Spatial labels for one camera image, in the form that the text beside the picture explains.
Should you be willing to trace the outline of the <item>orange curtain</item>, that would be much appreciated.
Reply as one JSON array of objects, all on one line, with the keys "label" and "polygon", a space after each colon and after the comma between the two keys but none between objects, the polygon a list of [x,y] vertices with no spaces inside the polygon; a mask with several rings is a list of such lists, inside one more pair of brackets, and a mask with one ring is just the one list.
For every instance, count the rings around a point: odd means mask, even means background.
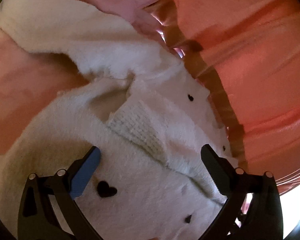
[{"label": "orange curtain", "polygon": [[300,185],[300,0],[160,0],[149,8],[169,47],[211,93],[232,155]]}]

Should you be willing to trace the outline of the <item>white fluffy sweater black hearts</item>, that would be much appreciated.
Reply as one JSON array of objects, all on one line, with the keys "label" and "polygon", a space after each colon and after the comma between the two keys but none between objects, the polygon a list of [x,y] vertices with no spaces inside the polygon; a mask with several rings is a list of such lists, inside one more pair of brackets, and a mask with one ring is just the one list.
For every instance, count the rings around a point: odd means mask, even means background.
[{"label": "white fluffy sweater black hearts", "polygon": [[235,164],[209,91],[183,62],[119,16],[78,0],[3,0],[0,29],[30,53],[67,55],[89,80],[58,96],[0,158],[0,219],[17,233],[29,174],[101,162],[79,208],[104,239],[198,239],[225,197],[200,158]]}]

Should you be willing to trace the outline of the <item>pink bed sheet white flowers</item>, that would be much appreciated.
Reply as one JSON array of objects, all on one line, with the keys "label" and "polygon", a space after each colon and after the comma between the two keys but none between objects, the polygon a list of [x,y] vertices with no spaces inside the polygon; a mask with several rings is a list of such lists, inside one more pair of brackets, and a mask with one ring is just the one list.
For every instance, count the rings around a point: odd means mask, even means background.
[{"label": "pink bed sheet white flowers", "polygon": [[62,54],[32,54],[0,29],[0,155],[59,92],[86,85]]}]

